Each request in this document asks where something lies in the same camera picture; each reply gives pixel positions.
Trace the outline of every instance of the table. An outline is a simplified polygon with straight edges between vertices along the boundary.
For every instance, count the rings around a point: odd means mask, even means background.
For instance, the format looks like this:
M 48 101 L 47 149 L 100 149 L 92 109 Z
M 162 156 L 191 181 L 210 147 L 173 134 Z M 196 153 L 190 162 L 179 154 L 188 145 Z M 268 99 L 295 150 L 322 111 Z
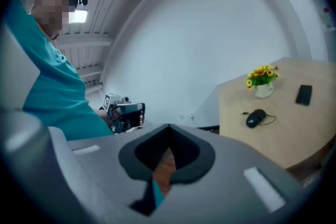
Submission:
M 336 134 L 336 64 L 282 58 L 272 65 L 279 66 L 280 78 L 273 81 L 275 90 L 268 98 L 259 99 L 246 88 L 246 75 L 219 85 L 219 134 L 242 141 L 289 168 L 322 149 Z M 295 103 L 301 84 L 313 86 L 309 106 Z M 242 112 L 255 109 L 277 119 L 248 128 L 248 115 Z

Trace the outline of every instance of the white vase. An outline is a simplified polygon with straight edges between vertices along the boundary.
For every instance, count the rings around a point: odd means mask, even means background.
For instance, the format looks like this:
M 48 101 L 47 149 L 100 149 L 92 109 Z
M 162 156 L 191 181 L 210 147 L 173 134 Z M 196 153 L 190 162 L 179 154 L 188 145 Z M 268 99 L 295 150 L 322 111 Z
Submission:
M 274 87 L 272 82 L 269 82 L 264 85 L 257 85 L 255 96 L 259 98 L 269 97 L 274 92 Z

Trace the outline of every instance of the ceiling light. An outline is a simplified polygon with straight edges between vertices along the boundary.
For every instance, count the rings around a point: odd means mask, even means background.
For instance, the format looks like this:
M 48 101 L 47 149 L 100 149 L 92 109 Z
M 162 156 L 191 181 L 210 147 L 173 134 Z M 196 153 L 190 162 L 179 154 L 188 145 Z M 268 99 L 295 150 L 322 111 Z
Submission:
M 75 10 L 75 12 L 69 13 L 69 23 L 85 23 L 86 16 L 88 15 L 87 10 Z

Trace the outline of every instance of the smartphone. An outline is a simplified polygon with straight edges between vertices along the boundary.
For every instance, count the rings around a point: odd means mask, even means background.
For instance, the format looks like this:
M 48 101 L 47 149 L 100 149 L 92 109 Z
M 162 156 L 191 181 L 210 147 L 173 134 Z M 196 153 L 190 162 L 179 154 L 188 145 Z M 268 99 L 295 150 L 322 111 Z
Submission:
M 301 85 L 295 102 L 298 104 L 309 105 L 312 91 L 312 85 Z

